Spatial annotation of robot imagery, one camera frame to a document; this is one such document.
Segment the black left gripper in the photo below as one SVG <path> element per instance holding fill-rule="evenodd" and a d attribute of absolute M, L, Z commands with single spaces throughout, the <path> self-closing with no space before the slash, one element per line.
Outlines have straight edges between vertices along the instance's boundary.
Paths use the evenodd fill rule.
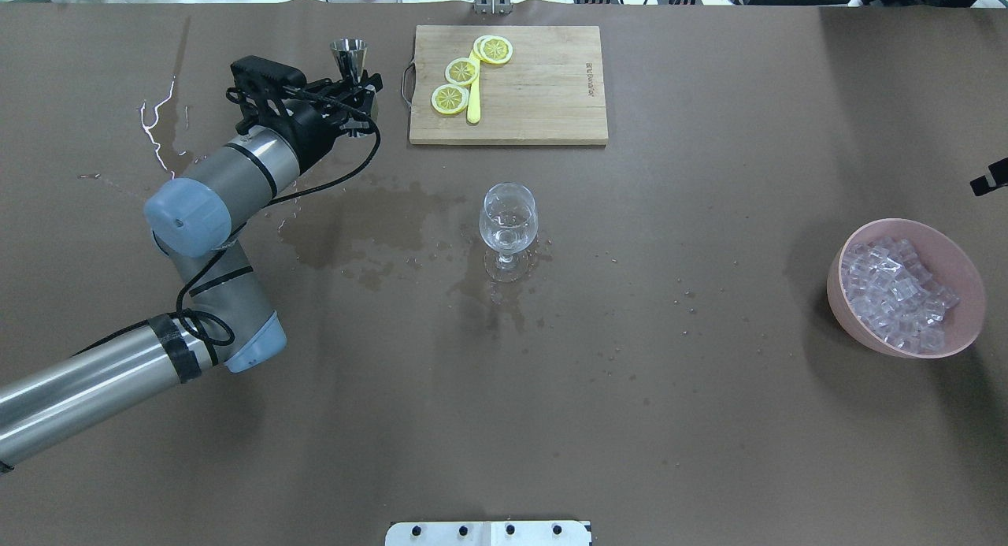
<path fill-rule="evenodd" d="M 324 78 L 312 82 L 312 95 L 330 98 L 346 106 L 371 106 L 383 89 L 380 73 L 364 73 L 360 80 Z M 374 136 L 376 123 L 367 114 L 328 107 L 302 98 L 263 98 L 260 101 L 260 126 L 287 144 L 295 156 L 300 173 L 312 169 L 341 136 Z"/>

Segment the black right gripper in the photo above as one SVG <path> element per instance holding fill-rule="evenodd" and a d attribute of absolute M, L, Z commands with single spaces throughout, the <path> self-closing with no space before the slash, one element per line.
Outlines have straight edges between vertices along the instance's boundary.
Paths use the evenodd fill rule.
<path fill-rule="evenodd" d="M 988 165 L 985 175 L 976 177 L 969 182 L 974 195 L 986 195 L 997 188 L 1005 188 L 1008 184 L 1008 158 Z"/>

